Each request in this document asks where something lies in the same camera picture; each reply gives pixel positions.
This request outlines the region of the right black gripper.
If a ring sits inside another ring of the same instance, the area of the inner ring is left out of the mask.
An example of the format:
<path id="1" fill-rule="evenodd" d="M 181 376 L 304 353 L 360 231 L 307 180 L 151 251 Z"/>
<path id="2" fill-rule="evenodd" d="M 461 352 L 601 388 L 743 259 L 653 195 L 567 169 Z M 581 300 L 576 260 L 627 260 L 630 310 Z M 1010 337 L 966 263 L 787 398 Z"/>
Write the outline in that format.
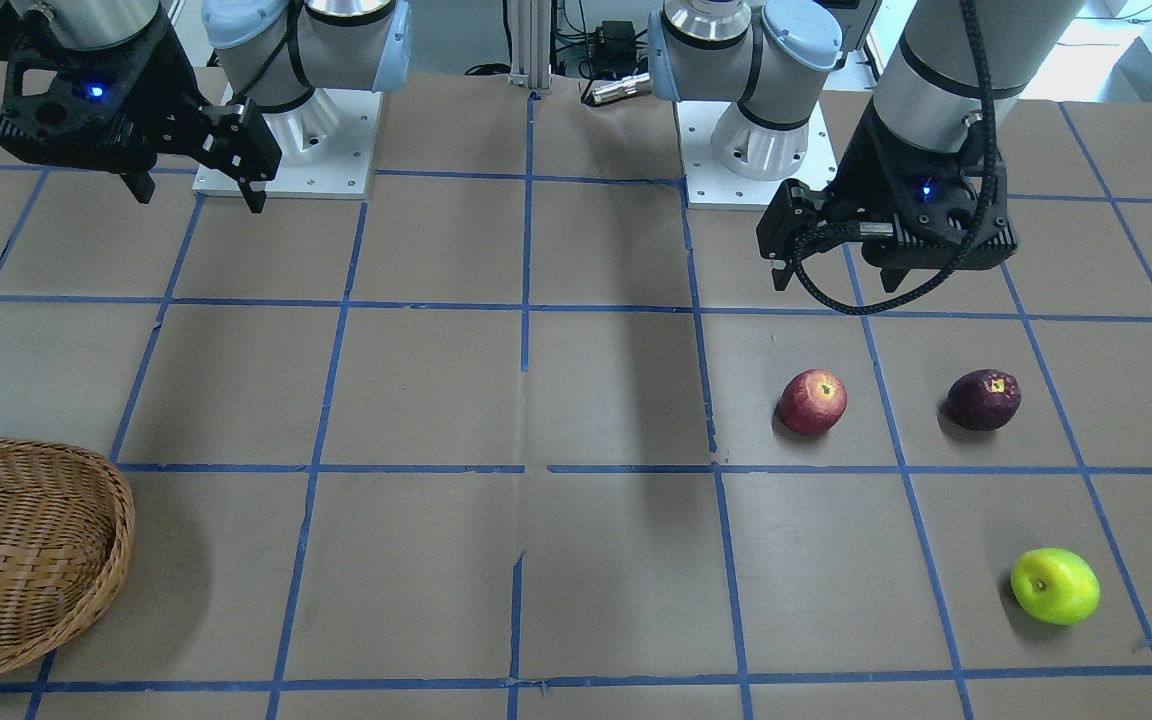
<path id="1" fill-rule="evenodd" d="M 141 204 L 154 199 L 157 156 L 188 156 L 236 182 L 252 214 L 282 162 L 262 111 L 207 104 L 168 22 L 88 51 L 26 22 L 8 55 L 0 147 L 47 167 L 122 173 Z"/>

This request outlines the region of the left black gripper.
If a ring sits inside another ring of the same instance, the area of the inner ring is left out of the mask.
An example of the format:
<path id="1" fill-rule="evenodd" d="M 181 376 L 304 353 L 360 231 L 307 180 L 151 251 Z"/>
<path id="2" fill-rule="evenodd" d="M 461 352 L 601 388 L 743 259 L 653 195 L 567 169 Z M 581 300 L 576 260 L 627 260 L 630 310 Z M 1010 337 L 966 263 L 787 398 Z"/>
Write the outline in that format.
<path id="1" fill-rule="evenodd" d="M 869 103 L 838 162 L 831 194 L 785 179 L 756 223 L 759 252 L 771 263 L 776 291 L 786 290 L 801 262 L 849 242 L 861 241 L 861 255 L 879 268 L 886 293 L 899 291 L 911 270 L 943 270 L 961 247 L 973 247 L 961 270 L 983 272 L 1010 259 L 1020 240 L 1011 232 L 1000 152 L 986 214 L 982 222 L 973 220 L 987 179 L 987 143 L 996 135 L 983 120 L 965 131 L 965 141 L 950 151 L 920 149 L 893 132 Z M 861 222 L 890 229 L 861 234 Z"/>

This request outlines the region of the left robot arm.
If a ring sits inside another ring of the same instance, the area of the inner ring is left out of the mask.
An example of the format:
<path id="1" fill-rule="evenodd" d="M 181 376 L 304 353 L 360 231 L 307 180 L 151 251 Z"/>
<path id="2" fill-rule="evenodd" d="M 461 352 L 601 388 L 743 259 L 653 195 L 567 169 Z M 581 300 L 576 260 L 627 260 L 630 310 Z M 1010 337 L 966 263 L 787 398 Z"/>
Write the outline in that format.
<path id="1" fill-rule="evenodd" d="M 844 61 L 826 6 L 666 1 L 649 20 L 647 69 L 660 99 L 723 103 L 712 147 L 728 170 L 776 182 L 756 225 L 776 290 L 799 281 L 840 313 L 881 313 L 1018 251 L 998 128 L 1079 6 L 915 3 L 819 191 L 791 173 Z"/>

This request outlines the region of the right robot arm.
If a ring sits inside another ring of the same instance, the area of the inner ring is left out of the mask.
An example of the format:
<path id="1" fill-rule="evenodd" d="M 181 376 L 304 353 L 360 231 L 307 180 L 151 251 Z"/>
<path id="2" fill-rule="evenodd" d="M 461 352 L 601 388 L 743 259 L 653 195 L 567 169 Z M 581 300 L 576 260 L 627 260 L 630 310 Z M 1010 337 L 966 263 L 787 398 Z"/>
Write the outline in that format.
<path id="1" fill-rule="evenodd" d="M 411 58 L 404 1 L 206 1 L 229 88 L 210 103 L 157 1 L 17 1 L 0 147 L 18 160 L 122 179 L 154 196 L 162 156 L 195 188 L 259 213 L 282 199 L 364 199 L 382 94 Z"/>

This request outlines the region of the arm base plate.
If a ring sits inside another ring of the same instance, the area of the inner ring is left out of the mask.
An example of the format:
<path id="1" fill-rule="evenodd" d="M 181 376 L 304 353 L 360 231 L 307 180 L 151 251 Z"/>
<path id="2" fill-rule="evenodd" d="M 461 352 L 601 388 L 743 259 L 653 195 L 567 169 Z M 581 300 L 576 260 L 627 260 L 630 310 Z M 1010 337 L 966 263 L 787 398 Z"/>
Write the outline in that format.
<path id="1" fill-rule="evenodd" d="M 276 174 L 256 181 L 270 199 L 365 200 L 382 101 L 379 92 L 316 88 L 297 108 L 262 115 L 282 151 Z"/>
<path id="2" fill-rule="evenodd" d="M 786 179 L 823 190 L 836 176 L 820 105 L 788 131 L 756 124 L 733 103 L 682 101 L 675 113 L 689 209 L 761 210 Z"/>

